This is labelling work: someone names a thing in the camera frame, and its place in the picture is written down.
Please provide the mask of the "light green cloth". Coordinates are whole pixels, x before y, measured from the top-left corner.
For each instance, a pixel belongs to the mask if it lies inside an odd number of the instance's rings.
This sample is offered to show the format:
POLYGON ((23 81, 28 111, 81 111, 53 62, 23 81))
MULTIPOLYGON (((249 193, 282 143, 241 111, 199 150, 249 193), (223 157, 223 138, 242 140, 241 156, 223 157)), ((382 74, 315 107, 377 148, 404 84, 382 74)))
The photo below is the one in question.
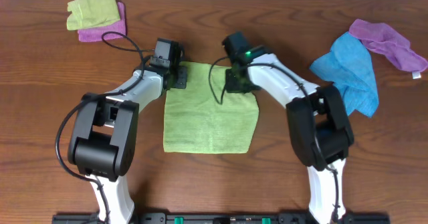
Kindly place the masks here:
POLYGON ((249 150, 259 116, 252 93, 214 99, 225 83, 225 67, 184 62, 187 87, 167 92, 164 115, 165 152, 243 154, 249 150))

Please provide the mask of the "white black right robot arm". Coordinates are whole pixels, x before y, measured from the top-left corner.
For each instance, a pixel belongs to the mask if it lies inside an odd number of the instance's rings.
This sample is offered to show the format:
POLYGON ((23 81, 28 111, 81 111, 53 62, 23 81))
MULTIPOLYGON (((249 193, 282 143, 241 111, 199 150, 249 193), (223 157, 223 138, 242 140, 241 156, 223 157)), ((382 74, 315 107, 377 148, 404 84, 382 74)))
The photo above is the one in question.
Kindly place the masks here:
POLYGON ((284 107, 293 151, 308 170, 313 220, 343 223, 342 174, 354 134, 338 89, 306 81, 267 47, 253 47, 241 32, 228 35, 222 46, 231 62, 223 90, 262 89, 284 107))

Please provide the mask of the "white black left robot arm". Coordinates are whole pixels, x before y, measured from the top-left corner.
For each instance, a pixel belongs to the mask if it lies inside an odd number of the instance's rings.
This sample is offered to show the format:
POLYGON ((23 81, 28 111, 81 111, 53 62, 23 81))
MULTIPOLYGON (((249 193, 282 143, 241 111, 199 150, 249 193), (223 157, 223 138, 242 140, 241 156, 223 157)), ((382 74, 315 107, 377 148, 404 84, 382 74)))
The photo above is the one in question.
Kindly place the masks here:
POLYGON ((87 93, 73 113, 68 162, 91 183, 100 211, 93 223, 132 223, 134 202, 126 174, 134 157, 138 117, 171 88, 185 88, 184 51, 172 40, 157 39, 154 53, 142 59, 132 77, 104 94, 87 93))

